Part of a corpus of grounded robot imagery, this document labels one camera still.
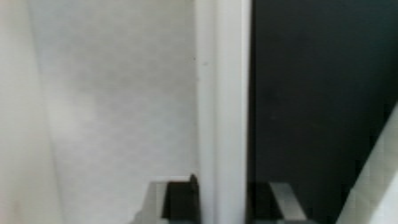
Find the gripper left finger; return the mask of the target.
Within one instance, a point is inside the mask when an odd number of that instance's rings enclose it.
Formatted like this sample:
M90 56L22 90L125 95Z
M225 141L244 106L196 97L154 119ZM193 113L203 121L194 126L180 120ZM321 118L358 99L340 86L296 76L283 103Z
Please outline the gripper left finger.
M201 224L200 180L194 174L150 183L134 224Z

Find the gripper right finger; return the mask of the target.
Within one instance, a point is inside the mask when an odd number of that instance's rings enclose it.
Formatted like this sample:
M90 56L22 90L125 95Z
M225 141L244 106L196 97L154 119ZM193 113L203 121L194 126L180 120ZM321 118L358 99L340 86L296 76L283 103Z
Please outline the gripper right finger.
M255 183L249 187L248 224L319 224L308 218L289 183Z

